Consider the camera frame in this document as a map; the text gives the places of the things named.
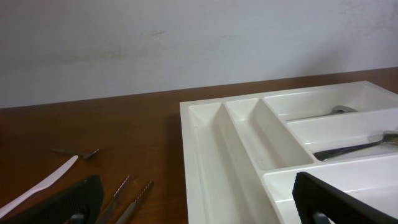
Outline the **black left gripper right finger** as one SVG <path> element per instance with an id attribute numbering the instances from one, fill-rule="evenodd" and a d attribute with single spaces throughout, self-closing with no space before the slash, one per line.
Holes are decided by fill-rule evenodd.
<path id="1" fill-rule="evenodd" d="M 303 224 L 331 223 L 397 224 L 383 213 L 308 172 L 298 172 L 292 191 Z"/>

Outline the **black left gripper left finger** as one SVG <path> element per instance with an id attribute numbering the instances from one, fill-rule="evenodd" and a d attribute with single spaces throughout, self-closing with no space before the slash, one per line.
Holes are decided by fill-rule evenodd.
<path id="1" fill-rule="evenodd" d="M 104 200 L 99 175 L 91 175 L 1 224 L 95 223 Z"/>

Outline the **steel fork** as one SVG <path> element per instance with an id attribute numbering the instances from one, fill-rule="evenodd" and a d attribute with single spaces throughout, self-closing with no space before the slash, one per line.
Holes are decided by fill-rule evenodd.
<path id="1" fill-rule="evenodd" d="M 295 121 L 300 119 L 312 119 L 319 118 L 324 116 L 333 116 L 338 114 L 346 114 L 346 113 L 356 113 L 357 109 L 354 109 L 349 106 L 337 105 L 326 108 L 317 108 L 314 106 L 298 106 L 296 108 L 292 108 L 284 113 L 278 114 L 279 119 L 285 121 Z"/>

